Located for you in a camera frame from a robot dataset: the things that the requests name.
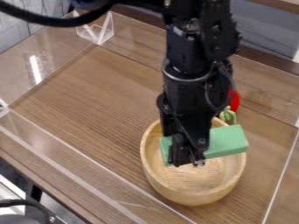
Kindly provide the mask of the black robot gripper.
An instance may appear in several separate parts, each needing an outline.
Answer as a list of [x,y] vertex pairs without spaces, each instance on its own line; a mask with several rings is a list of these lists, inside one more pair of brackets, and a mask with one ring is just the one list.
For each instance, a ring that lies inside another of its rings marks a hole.
[[230,104],[234,88],[233,65],[214,62],[203,71],[186,73],[163,64],[163,92],[157,99],[163,135],[173,136],[169,163],[175,167],[206,160],[211,121]]

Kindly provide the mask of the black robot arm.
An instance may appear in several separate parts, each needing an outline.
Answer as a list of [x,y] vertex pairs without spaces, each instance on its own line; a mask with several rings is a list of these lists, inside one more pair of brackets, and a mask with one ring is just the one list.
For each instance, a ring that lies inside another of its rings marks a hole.
[[0,12],[50,27],[78,27],[127,5],[161,14],[166,28],[163,92],[157,98],[163,135],[173,139],[167,162],[179,167],[207,159],[211,121],[236,94],[230,57],[242,39],[230,0],[70,0],[86,13],[49,17],[0,0]]

